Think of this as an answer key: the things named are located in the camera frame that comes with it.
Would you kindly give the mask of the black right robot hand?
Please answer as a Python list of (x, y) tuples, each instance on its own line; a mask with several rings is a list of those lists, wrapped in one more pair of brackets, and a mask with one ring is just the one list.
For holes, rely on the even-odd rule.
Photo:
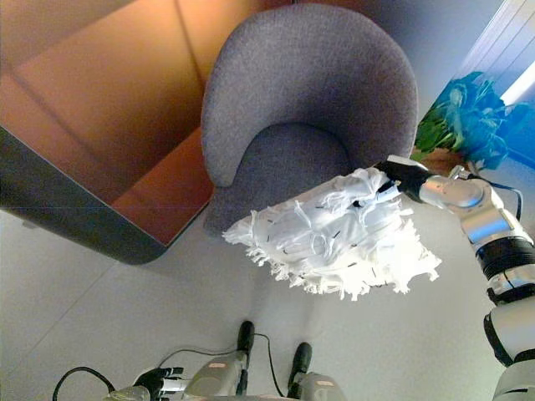
[(389, 155), (386, 160), (374, 164), (374, 168), (384, 172), (390, 180), (398, 181), (398, 191), (418, 203), (423, 203), (420, 188), (434, 175), (421, 163), (398, 155)]

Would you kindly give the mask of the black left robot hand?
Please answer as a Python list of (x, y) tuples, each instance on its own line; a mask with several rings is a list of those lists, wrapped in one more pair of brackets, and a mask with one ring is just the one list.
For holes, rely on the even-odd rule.
[(181, 378), (184, 368), (153, 368), (142, 373), (134, 383), (135, 400), (160, 400), (165, 395), (182, 392), (186, 381)]

